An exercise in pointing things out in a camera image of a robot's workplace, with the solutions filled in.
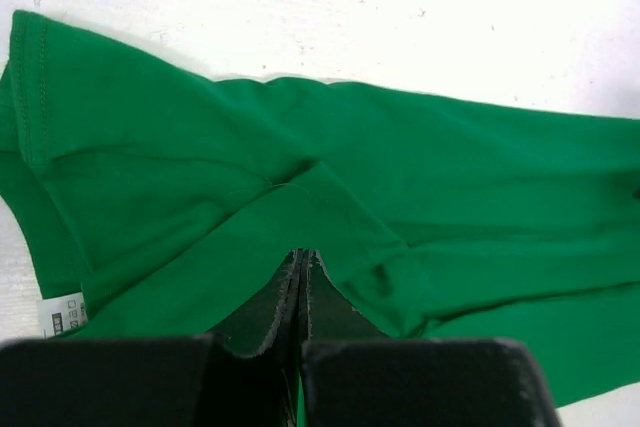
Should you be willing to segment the green t shirt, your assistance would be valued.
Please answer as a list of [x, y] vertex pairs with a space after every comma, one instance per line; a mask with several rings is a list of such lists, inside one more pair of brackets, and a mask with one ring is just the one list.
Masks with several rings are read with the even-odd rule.
[[1, 196], [43, 298], [5, 426], [221, 426], [214, 328], [295, 249], [395, 343], [391, 426], [554, 426], [639, 379], [633, 119], [211, 81], [16, 11]]

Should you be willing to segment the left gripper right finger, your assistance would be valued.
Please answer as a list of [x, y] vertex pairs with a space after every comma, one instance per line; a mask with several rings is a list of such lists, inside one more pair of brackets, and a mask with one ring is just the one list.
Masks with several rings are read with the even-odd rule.
[[299, 331], [306, 424], [391, 426], [395, 394], [386, 371], [395, 343], [332, 283], [316, 250], [303, 261]]

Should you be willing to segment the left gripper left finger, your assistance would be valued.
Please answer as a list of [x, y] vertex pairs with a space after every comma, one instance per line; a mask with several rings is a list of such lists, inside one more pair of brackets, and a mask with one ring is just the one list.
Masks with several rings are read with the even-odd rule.
[[304, 251], [215, 328], [214, 419], [221, 426], [295, 426], [298, 298]]

